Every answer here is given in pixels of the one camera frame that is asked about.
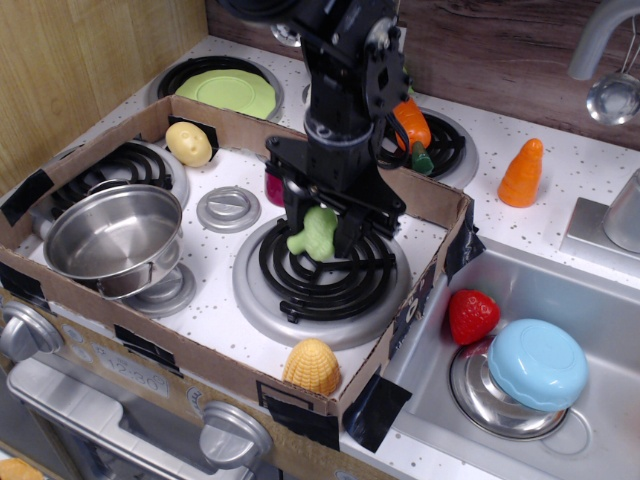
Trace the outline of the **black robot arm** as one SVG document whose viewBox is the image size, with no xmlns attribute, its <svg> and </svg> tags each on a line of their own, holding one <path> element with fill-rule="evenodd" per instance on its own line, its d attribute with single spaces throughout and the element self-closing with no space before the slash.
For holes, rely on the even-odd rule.
<svg viewBox="0 0 640 480">
<path fill-rule="evenodd" d="M 282 25 L 299 35 L 311 77 L 303 140 L 270 137 L 268 173 L 284 185 L 292 233 L 314 206 L 338 215 L 335 254 L 346 257 L 370 232 L 392 238 L 405 203 L 379 172 L 394 108 L 411 83 L 392 1 L 225 1 L 234 17 Z"/>
</svg>

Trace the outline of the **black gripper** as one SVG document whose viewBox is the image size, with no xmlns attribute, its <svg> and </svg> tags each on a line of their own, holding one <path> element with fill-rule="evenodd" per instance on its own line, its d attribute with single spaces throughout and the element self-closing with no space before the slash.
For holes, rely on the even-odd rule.
<svg viewBox="0 0 640 480">
<path fill-rule="evenodd" d="M 406 205 L 383 180 L 367 142 L 330 146 L 311 139 L 271 136 L 266 171 L 283 182 L 290 231 L 300 233 L 307 212 L 324 204 L 340 218 L 335 256 L 346 258 L 371 229 L 392 236 Z"/>
</svg>

